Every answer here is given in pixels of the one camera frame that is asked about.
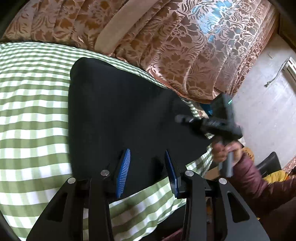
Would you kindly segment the maroon jacket sleeve forearm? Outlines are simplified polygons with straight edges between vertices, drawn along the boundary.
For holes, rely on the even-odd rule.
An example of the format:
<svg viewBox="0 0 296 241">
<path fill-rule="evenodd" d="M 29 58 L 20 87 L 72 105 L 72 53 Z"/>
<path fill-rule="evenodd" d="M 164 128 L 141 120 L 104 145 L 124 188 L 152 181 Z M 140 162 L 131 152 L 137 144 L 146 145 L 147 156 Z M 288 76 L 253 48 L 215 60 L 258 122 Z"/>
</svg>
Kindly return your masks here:
<svg viewBox="0 0 296 241">
<path fill-rule="evenodd" d="M 295 197 L 295 179 L 269 184 L 246 153 L 234 165 L 233 176 L 228 181 L 258 218 Z"/>
</svg>

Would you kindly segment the person's right hand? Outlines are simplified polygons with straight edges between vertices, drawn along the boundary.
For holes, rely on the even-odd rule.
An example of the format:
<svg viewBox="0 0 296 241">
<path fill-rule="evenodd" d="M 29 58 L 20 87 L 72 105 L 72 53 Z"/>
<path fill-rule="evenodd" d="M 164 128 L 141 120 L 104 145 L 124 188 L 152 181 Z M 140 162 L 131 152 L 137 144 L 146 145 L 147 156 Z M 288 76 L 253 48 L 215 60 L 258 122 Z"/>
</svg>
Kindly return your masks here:
<svg viewBox="0 0 296 241">
<path fill-rule="evenodd" d="M 243 155 L 242 145 L 240 142 L 231 142 L 224 146 L 220 142 L 213 142 L 212 143 L 212 155 L 213 161 L 217 164 L 226 161 L 227 156 L 229 153 L 233 154 L 233 165 L 240 161 Z"/>
</svg>

